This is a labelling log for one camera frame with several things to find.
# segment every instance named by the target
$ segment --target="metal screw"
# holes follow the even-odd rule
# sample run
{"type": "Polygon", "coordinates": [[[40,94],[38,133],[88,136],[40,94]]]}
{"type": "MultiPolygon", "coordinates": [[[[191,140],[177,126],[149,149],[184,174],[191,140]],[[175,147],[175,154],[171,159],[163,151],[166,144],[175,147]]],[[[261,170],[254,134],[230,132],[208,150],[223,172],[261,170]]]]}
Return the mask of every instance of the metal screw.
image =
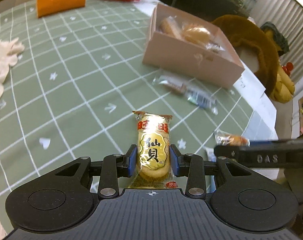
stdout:
{"type": "Polygon", "coordinates": [[[190,195],[193,195],[193,196],[200,196],[205,193],[204,190],[199,187],[193,187],[193,188],[189,189],[188,192],[190,195]]]}
{"type": "Polygon", "coordinates": [[[100,191],[100,194],[104,195],[104,196],[112,196],[116,193],[116,190],[114,190],[113,188],[111,187],[106,187],[106,188],[103,188],[101,191],[100,191]]]}

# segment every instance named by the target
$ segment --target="table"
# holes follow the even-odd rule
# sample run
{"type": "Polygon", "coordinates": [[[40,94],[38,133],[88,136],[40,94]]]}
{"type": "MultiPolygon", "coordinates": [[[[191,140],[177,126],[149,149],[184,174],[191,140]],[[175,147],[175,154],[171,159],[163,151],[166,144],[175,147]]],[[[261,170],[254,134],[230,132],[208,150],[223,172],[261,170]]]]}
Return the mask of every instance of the table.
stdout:
{"type": "Polygon", "coordinates": [[[214,115],[153,86],[157,68],[141,63],[149,16],[138,8],[87,0],[85,8],[37,19],[30,1],[0,14],[0,39],[19,37],[26,47],[0,99],[0,220],[7,232],[4,203],[12,190],[81,156],[125,153],[137,140],[133,110],[172,114],[171,143],[204,158],[216,128],[270,138],[236,88],[192,81],[218,99],[214,115]]]}

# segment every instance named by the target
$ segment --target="green tablecloth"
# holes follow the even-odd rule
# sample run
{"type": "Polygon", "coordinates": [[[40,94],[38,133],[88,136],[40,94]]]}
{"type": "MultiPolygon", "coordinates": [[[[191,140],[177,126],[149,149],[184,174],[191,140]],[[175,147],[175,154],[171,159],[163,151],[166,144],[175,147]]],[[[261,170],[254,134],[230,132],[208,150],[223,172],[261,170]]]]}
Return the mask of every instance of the green tablecloth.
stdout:
{"type": "Polygon", "coordinates": [[[13,189],[80,156],[125,153],[137,140],[132,110],[172,114],[171,143],[182,153],[205,157],[217,127],[244,132],[253,110],[235,89],[193,81],[217,97],[213,115],[151,85],[157,68],[141,63],[148,23],[133,3],[103,0],[41,19],[35,1],[0,14],[0,39],[19,37],[26,47],[0,99],[0,220],[7,232],[4,204],[13,189]]]}

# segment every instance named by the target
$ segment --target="yellow label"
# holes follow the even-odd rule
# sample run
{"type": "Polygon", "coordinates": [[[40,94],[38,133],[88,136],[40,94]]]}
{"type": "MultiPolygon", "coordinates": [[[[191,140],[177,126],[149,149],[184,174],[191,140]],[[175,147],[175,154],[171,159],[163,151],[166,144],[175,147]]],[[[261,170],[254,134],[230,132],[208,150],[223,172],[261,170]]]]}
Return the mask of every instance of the yellow label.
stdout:
{"type": "Polygon", "coordinates": [[[139,153],[141,165],[151,170],[156,170],[165,165],[167,154],[166,142],[159,133],[144,133],[140,140],[141,151],[139,153]]]}

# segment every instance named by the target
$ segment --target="open cardboard box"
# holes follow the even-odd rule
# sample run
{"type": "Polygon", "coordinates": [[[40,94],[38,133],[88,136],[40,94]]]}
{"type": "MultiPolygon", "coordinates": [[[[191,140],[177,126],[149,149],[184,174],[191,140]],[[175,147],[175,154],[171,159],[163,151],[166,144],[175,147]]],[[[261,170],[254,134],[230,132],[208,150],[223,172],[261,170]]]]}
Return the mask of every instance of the open cardboard box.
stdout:
{"type": "Polygon", "coordinates": [[[157,4],[147,33],[144,64],[155,65],[201,80],[230,88],[245,70],[227,37],[217,26],[179,9],[157,4]],[[159,31],[160,23],[168,16],[175,17],[179,26],[184,23],[203,25],[214,37],[213,42],[225,49],[219,53],[185,40],[178,40],[159,31]]]}

